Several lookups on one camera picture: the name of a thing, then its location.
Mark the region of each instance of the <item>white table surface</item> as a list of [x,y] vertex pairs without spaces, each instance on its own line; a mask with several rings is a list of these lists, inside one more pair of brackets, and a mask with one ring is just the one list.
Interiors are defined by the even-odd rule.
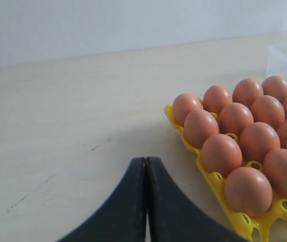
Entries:
[[0,67],[0,241],[61,238],[138,156],[161,157],[184,193],[231,228],[163,108],[182,92],[264,80],[266,48],[283,41],[287,32]]

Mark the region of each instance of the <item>yellow egg tray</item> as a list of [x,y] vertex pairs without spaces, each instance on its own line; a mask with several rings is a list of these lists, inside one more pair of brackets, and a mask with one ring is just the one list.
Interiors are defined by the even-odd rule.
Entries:
[[[214,195],[216,196],[222,209],[226,213],[236,233],[239,236],[245,238],[246,240],[253,241],[252,232],[254,229],[258,229],[261,242],[269,242],[269,233],[272,224],[279,218],[287,221],[287,199],[281,198],[277,193],[273,192],[273,201],[270,210],[266,212],[264,215],[256,218],[250,218],[245,213],[233,211],[231,208],[229,208],[225,200],[224,196],[225,179],[218,172],[208,173],[205,170],[201,160],[201,150],[194,148],[186,140],[184,136],[184,128],[176,124],[174,120],[172,104],[166,105],[164,113],[168,118],[169,122],[171,123],[171,125],[173,126],[173,128],[180,130],[181,140],[185,145],[185,147],[197,155],[196,165],[200,170],[200,172],[202,173],[202,175],[204,176],[204,179],[207,181],[208,185],[212,189]],[[238,141],[237,137],[234,134],[227,134],[227,135],[231,136],[236,141]],[[248,163],[244,162],[243,165],[250,166],[262,171],[262,164],[257,161],[250,161]]]

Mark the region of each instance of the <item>white wall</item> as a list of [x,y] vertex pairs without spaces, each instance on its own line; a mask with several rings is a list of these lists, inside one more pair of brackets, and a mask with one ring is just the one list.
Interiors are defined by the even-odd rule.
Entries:
[[0,65],[287,30],[287,0],[0,0]]

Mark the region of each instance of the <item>egg tray cup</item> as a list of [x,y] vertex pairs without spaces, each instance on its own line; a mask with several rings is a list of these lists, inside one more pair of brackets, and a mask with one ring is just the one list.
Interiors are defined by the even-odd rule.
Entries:
[[[247,214],[243,212],[233,211],[228,206],[224,195],[225,178],[223,178],[222,175],[218,172],[209,173],[206,171],[202,163],[201,150],[194,148],[186,140],[184,135],[184,128],[176,124],[173,117],[172,104],[166,105],[166,107],[164,108],[164,113],[173,128],[180,130],[181,140],[185,147],[197,155],[196,165],[202,173],[204,179],[207,181],[214,195],[216,196],[218,202],[226,213],[236,233],[249,241],[253,241],[252,232],[254,229],[257,229],[260,234],[261,242],[269,242],[269,233],[272,224],[279,218],[287,222],[287,199],[280,197],[275,191],[273,191],[273,200],[269,211],[256,218],[250,218]],[[215,113],[211,114],[217,119],[217,115]],[[238,141],[238,138],[235,134],[227,133],[226,135],[232,137],[235,141]],[[242,165],[258,169],[262,172],[262,164],[257,161],[243,162]]]

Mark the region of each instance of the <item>table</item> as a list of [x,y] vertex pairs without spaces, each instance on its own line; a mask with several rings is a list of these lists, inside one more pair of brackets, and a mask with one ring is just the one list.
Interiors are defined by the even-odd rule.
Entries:
[[159,156],[232,229],[163,114],[182,92],[265,78],[287,32],[0,66],[0,241],[54,241],[107,199],[133,157]]

